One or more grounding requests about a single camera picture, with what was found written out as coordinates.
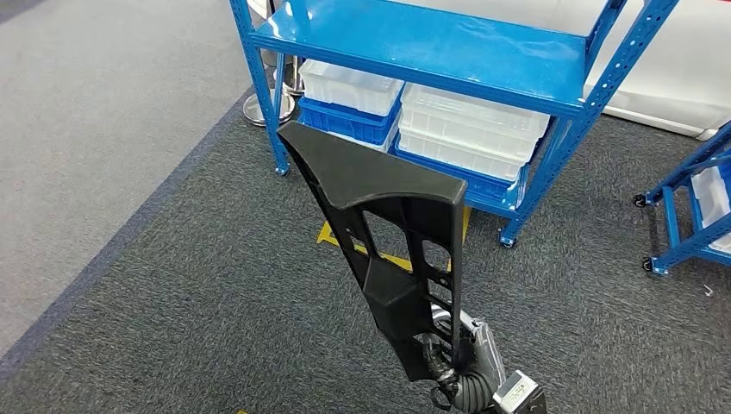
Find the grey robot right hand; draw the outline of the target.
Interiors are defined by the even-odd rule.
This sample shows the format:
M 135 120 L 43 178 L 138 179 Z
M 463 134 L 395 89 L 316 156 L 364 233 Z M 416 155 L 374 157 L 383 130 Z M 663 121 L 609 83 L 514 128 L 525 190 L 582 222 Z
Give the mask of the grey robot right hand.
M 457 392 L 474 388 L 474 395 L 491 398 L 506 380 L 502 357 L 489 325 L 465 311 L 460 312 L 460 331 L 465 334 L 463 359 L 454 367 L 445 359 L 440 340 L 434 334 L 422 336 L 428 370 L 441 386 Z

